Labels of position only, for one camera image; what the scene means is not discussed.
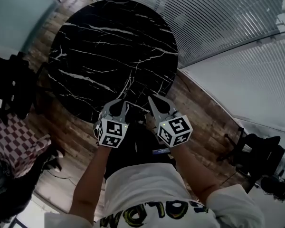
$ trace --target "chair leg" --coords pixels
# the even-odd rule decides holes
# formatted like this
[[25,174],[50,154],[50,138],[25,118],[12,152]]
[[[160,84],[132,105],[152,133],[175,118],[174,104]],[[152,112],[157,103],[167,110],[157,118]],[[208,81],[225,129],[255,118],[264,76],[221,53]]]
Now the chair leg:
[[19,59],[23,59],[24,56],[25,56],[25,53],[23,53],[23,52],[19,52],[19,53],[17,54],[17,58],[19,58]]
[[279,177],[282,177],[282,176],[283,176],[283,174],[284,174],[284,171],[285,171],[284,169],[283,169],[283,170],[281,170],[281,171],[280,171],[280,173],[278,174],[278,176],[279,176]]
[[235,149],[233,149],[232,151],[230,151],[229,153],[225,154],[225,155],[220,155],[218,158],[217,158],[217,162],[222,162],[223,160],[225,159],[228,159],[230,156],[232,156],[235,152]]
[[12,112],[12,109],[10,108],[10,109],[5,110],[5,107],[6,107],[6,102],[3,100],[1,107],[0,107],[0,119],[5,125],[7,125],[8,124],[7,115]]
[[255,186],[256,181],[255,180],[248,180],[247,183],[243,184],[243,188],[245,190],[246,193],[249,193],[251,191],[251,189]]
[[219,162],[219,161],[221,162],[221,161],[223,161],[225,159],[228,159],[230,156],[232,156],[234,154],[236,146],[237,146],[237,144],[235,142],[233,142],[233,140],[229,137],[228,134],[225,134],[224,137],[227,138],[230,141],[230,143],[233,145],[233,150],[230,151],[229,153],[225,154],[225,155],[219,156],[217,158],[217,162]]
[[239,136],[239,140],[243,137],[243,134],[244,134],[244,128],[242,127],[238,127],[238,130],[241,131],[241,134]]
[[41,109],[39,108],[39,106],[37,105],[37,96],[35,96],[33,98],[33,105],[34,105],[34,108],[35,108],[35,112],[37,115],[40,115],[42,113]]
[[37,86],[37,91],[39,91],[39,92],[52,92],[53,89],[45,88],[45,87],[42,87],[42,86]]
[[228,134],[225,134],[224,137],[230,141],[230,143],[233,145],[233,147],[236,147],[237,144],[235,142],[233,142],[233,140],[229,137]]
[[38,69],[38,71],[37,71],[37,73],[36,73],[36,79],[37,79],[37,81],[38,81],[38,79],[39,79],[39,76],[40,76],[42,70],[43,70],[44,68],[47,68],[47,66],[48,66],[47,63],[42,63],[42,64],[41,64],[40,68]]

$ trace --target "red and white checkered cushion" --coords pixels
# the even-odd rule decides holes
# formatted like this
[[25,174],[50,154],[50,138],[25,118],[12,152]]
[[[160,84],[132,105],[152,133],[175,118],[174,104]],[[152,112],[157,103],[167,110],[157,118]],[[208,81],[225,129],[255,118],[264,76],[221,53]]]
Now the red and white checkered cushion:
[[14,177],[26,174],[50,144],[49,135],[37,140],[33,131],[16,115],[8,114],[7,125],[0,119],[0,159],[10,162]]

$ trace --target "black marble tabletop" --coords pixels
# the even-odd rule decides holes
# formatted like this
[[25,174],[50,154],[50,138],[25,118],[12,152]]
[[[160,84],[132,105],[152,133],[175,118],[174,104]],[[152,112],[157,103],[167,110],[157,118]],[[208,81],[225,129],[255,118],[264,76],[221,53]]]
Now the black marble tabletop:
[[93,123],[117,98],[148,110],[147,96],[167,94],[177,63],[174,35],[159,14],[134,1],[103,0],[60,28],[48,71],[62,105]]

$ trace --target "wooden floor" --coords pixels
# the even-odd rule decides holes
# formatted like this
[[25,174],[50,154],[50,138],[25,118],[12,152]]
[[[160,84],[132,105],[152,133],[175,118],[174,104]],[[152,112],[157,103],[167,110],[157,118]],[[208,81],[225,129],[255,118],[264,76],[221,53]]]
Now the wooden floor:
[[[51,43],[63,23],[74,12],[92,2],[62,0],[53,17],[49,18],[40,30],[26,56],[34,71],[37,71],[42,62],[47,62]],[[40,83],[49,86],[46,71],[43,72]],[[228,133],[234,141],[238,140],[237,124],[206,93],[179,72],[168,97],[179,111],[188,116],[192,124],[193,133],[186,143],[191,153],[215,173],[222,186],[243,183],[244,179],[239,174],[233,175],[234,167],[226,161],[216,162],[221,153],[232,148],[224,134]],[[25,121],[36,134],[51,134],[52,141],[65,149],[66,156],[60,161],[63,170],[60,173],[53,170],[50,173],[45,172],[40,178],[36,192],[62,211],[68,212],[75,185],[97,149],[93,126],[69,113],[52,94],[40,96],[38,103],[43,114],[37,115],[32,109]],[[102,216],[104,190],[103,184],[95,214],[96,220]]]

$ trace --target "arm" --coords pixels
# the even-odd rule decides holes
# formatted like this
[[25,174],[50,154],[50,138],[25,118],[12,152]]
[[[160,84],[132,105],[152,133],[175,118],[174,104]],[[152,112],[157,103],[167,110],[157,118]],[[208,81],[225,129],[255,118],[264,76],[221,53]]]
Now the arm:
[[99,146],[85,173],[79,180],[73,195],[69,214],[83,217],[94,223],[94,212],[99,200],[105,167],[111,148]]
[[205,204],[207,197],[219,189],[217,178],[195,159],[185,145],[173,147],[170,151],[192,191]]

